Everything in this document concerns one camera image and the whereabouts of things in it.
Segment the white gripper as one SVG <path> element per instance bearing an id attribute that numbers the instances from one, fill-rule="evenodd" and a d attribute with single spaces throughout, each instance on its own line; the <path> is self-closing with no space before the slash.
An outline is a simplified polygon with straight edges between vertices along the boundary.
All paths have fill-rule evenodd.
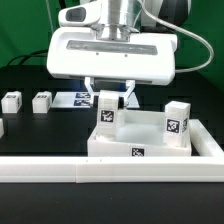
<path id="1" fill-rule="evenodd" d="M 135 81 L 167 85 L 175 76 L 177 36 L 133 33 L 128 42 L 98 40 L 87 27 L 62 27 L 52 36 L 47 69 L 55 78 L 83 78 L 90 94 L 90 106 L 98 106 L 95 79 L 126 81 L 119 107 L 128 106 Z"/>

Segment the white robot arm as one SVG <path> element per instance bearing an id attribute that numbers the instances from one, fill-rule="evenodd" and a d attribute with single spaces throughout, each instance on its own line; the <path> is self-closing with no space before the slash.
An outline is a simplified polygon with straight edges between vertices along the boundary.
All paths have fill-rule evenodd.
<path id="1" fill-rule="evenodd" d="M 177 36 L 147 32 L 142 0 L 92 0 L 58 14 L 47 69 L 55 78 L 168 85 L 175 76 Z"/>

